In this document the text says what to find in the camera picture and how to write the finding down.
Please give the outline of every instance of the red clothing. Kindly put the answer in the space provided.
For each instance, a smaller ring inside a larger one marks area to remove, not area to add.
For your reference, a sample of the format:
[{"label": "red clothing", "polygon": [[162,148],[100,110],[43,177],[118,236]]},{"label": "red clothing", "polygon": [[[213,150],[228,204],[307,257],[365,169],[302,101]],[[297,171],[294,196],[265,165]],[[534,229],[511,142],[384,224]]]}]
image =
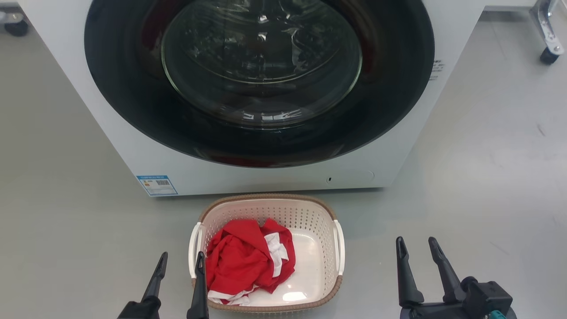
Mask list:
[{"label": "red clothing", "polygon": [[[272,278],[274,263],[264,236],[280,234],[289,257],[281,273]],[[207,288],[236,295],[257,285],[273,293],[295,271],[295,251],[290,231],[268,219],[260,227],[256,220],[232,220],[210,241],[206,259]]]}]

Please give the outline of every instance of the basket handle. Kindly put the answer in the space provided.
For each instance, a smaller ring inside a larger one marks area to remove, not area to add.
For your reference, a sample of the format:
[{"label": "basket handle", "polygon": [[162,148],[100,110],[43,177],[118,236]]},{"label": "basket handle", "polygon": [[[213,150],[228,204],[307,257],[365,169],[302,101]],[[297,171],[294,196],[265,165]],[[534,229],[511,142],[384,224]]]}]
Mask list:
[{"label": "basket handle", "polygon": [[337,269],[338,275],[342,276],[342,272],[345,270],[345,236],[342,233],[341,224],[338,220],[333,220],[335,222],[335,231],[337,236],[335,236],[335,247],[338,247],[338,258],[337,258]]},{"label": "basket handle", "polygon": [[203,231],[201,230],[201,222],[197,223],[195,227],[193,227],[193,231],[191,232],[191,238],[189,239],[189,253],[188,253],[188,261],[189,261],[189,273],[191,274],[191,279],[197,278],[197,274],[195,274],[195,263],[197,262],[197,256],[199,251],[195,251],[195,247],[201,248],[201,235]]}]

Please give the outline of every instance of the laundry basket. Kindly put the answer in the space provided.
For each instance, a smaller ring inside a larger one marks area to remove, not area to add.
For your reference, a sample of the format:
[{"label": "laundry basket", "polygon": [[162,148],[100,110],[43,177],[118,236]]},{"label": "laundry basket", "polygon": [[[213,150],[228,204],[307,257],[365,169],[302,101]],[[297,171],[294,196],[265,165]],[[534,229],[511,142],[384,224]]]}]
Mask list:
[{"label": "laundry basket", "polygon": [[237,312],[287,312],[321,306],[332,299],[342,282],[345,241],[335,213],[316,198],[289,194],[254,194],[223,198],[201,215],[189,243],[189,271],[195,285],[195,261],[209,241],[231,220],[254,219],[260,225],[271,218],[287,227],[295,249],[295,272],[273,292],[248,295],[250,306],[209,307]]}]

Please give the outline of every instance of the front-loading washing machine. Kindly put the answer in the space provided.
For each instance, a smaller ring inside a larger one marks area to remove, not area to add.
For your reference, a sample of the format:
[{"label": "front-loading washing machine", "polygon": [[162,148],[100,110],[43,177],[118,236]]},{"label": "front-loading washing machine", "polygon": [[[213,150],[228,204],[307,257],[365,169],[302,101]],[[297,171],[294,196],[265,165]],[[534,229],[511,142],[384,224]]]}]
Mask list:
[{"label": "front-loading washing machine", "polygon": [[150,196],[385,187],[479,0],[21,0]]}]

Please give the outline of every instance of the white fabric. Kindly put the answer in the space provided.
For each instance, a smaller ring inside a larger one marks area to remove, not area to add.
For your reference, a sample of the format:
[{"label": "white fabric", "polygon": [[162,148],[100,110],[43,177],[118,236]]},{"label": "white fabric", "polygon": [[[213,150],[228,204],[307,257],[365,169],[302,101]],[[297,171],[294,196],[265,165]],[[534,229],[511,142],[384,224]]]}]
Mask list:
[{"label": "white fabric", "polygon": [[241,305],[241,306],[249,306],[250,299],[248,298],[248,294],[256,290],[258,286],[254,285],[252,290],[250,291],[241,291],[238,294],[232,296],[227,295],[226,293],[210,290],[207,294],[207,297],[210,301],[217,303],[217,304],[224,304],[221,300],[227,300],[229,303],[227,305]]},{"label": "white fabric", "polygon": [[280,243],[280,233],[272,233],[264,236],[266,243],[268,244],[268,250],[270,251],[270,256],[274,262],[274,275],[272,278],[278,277],[282,271],[282,265],[284,262],[282,259],[289,260],[287,256],[287,249]]},{"label": "white fabric", "polygon": [[[264,239],[266,240],[266,244],[268,244],[270,257],[272,257],[274,262],[274,274],[272,278],[275,278],[278,277],[282,271],[282,266],[284,264],[282,260],[289,260],[289,257],[287,256],[287,249],[285,249],[285,246],[280,243],[279,233],[268,234],[264,236]],[[236,295],[227,295],[226,293],[211,290],[207,297],[210,301],[217,304],[224,304],[222,300],[227,300],[229,302],[227,305],[250,306],[250,298],[248,298],[248,294],[255,291],[257,288],[258,286],[254,285],[252,290],[241,291]]]}]

